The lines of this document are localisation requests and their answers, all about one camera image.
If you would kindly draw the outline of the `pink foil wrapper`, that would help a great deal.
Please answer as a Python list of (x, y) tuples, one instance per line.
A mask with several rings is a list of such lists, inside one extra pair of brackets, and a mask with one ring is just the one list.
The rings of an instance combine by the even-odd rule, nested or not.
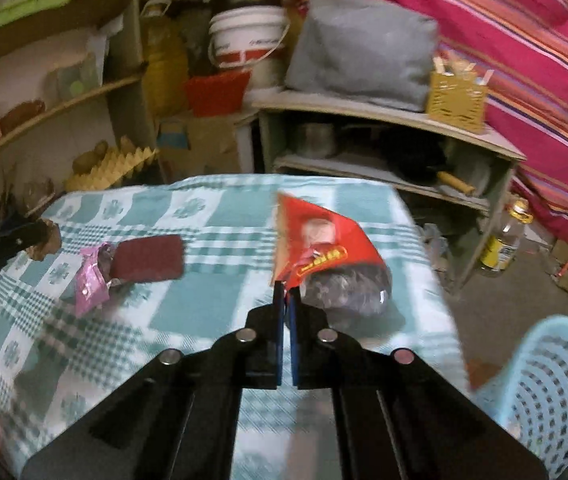
[(78, 318), (109, 300), (110, 270), (116, 247), (110, 243), (80, 250), (82, 263), (75, 275), (75, 307)]

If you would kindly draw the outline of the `light blue plastic basket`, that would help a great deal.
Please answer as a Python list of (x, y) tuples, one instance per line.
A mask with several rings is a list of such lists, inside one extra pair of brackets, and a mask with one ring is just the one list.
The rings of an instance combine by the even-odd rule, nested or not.
[(534, 453), (551, 479), (568, 479), (568, 316), (531, 327), (474, 402)]

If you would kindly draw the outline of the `white plastic bucket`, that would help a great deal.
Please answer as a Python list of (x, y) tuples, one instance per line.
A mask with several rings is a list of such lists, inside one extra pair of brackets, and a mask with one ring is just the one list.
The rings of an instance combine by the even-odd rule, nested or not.
[(215, 14), (209, 23), (209, 61), (235, 70), (281, 56), (290, 28), (281, 6), (243, 6)]

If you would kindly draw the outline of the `wooden handled pan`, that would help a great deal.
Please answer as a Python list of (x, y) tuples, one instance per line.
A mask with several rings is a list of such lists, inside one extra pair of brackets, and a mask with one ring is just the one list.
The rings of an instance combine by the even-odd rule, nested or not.
[(450, 188), (465, 196), (473, 196), (476, 192), (473, 185), (453, 176), (453, 174), (449, 174), (447, 171), (438, 171), (437, 178), (442, 184), (450, 186)]

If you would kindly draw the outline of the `red silver chip bag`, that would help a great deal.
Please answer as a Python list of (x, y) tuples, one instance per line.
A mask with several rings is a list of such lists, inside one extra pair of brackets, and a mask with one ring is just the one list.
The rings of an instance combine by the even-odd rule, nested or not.
[(325, 311), (369, 318), (389, 306), (391, 272), (357, 222), (279, 193), (275, 226), (273, 281)]

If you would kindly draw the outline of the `dark red scouring pad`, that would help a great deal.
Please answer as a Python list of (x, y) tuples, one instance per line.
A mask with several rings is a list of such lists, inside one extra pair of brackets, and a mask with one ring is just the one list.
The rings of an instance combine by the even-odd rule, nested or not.
[(178, 280), (184, 273), (184, 242), (180, 235), (124, 240), (114, 250), (110, 278), (124, 283)]

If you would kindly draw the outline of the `yellow utensil holder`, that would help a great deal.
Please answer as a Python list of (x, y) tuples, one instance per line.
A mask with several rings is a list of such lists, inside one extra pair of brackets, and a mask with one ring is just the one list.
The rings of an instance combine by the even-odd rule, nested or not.
[(485, 129), (489, 81), (494, 70), (478, 73), (464, 58), (433, 57), (426, 113), (430, 119), (480, 134)]

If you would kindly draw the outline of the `oil bottle on floor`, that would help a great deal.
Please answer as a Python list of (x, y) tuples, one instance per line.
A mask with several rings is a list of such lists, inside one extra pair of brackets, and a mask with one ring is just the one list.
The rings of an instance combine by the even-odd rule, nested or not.
[(534, 220), (528, 200), (514, 195), (504, 206), (479, 259), (482, 270), (502, 273), (511, 264), (525, 229)]

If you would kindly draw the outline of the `yellow oil jug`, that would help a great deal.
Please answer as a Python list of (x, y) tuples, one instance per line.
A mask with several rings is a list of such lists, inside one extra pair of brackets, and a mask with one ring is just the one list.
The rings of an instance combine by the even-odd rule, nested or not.
[(187, 107), (188, 56), (180, 27), (168, 16), (172, 0), (148, 0), (139, 15), (143, 57), (147, 64), (144, 91), (154, 118)]

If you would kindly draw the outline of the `cardboard box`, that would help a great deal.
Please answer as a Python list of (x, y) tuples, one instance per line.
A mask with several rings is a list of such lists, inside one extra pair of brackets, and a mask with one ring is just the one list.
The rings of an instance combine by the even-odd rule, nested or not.
[(200, 174), (252, 174), (256, 110), (211, 117), (191, 112), (157, 121), (160, 167), (169, 182)]

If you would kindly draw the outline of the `red plastic basket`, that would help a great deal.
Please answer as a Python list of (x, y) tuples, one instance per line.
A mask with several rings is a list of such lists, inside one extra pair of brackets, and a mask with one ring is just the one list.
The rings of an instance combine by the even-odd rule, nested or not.
[(186, 99), (195, 117), (230, 115), (243, 108), (251, 78), (245, 70), (229, 70), (212, 76), (197, 76), (185, 84)]

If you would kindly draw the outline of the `grey fabric cover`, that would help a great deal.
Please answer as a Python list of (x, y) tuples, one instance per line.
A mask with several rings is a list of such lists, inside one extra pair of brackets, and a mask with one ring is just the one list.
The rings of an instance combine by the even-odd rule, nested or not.
[(287, 88), (424, 112), (439, 27), (385, 0), (310, 0)]

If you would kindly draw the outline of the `green checkered tablecloth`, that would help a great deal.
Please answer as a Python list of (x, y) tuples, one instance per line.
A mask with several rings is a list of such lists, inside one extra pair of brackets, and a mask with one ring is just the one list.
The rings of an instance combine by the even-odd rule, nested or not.
[[(13, 474), (72, 422), (168, 348), (193, 353), (244, 325), (267, 304), (276, 200), (288, 194), (360, 224), (392, 275), (392, 304), (374, 327), (350, 327), (364, 347), (409, 347), (461, 391), (461, 341), (409, 211), (381, 183), (236, 174), (171, 185), (73, 193), (50, 206), (57, 254), (26, 256), (0, 271), (0, 459)], [(177, 234), (184, 273), (124, 286), (102, 307), (74, 313), (82, 249)]]

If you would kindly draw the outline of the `striped magenta cloth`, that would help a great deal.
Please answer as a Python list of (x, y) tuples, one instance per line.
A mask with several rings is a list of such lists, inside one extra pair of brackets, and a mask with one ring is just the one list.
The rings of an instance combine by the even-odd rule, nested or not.
[(434, 18), (441, 52), (488, 77), (487, 122), (526, 157), (514, 191), (568, 243), (568, 0), (388, 1)]

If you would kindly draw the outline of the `clear storage container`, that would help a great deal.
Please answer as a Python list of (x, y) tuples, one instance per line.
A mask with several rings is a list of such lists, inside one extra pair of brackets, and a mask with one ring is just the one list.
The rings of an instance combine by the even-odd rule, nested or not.
[(49, 72), (43, 84), (43, 96), (47, 105), (53, 106), (83, 96), (101, 86), (96, 58), (89, 53), (81, 62), (55, 68)]

